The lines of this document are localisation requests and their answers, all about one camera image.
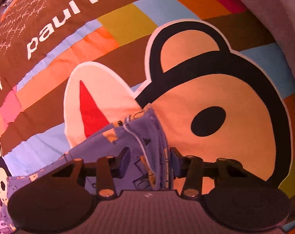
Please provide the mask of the blue printed children's pants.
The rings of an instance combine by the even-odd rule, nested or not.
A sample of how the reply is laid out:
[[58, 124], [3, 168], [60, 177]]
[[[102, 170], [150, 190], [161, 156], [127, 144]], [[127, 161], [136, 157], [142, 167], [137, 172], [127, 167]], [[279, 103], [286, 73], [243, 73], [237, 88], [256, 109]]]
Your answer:
[[38, 233], [62, 232], [93, 212], [97, 178], [125, 190], [169, 190], [168, 142], [153, 108], [109, 124], [60, 159], [31, 175], [8, 180], [6, 221]]

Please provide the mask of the colourful paul frank bedspread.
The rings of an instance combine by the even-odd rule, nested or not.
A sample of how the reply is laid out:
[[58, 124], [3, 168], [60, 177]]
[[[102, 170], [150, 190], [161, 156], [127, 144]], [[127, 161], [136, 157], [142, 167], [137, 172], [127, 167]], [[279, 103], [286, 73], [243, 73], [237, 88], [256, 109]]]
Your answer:
[[0, 233], [8, 180], [153, 108], [168, 148], [239, 161], [286, 194], [286, 222], [235, 231], [169, 190], [125, 190], [62, 233], [295, 233], [295, 78], [241, 0], [3, 0]]

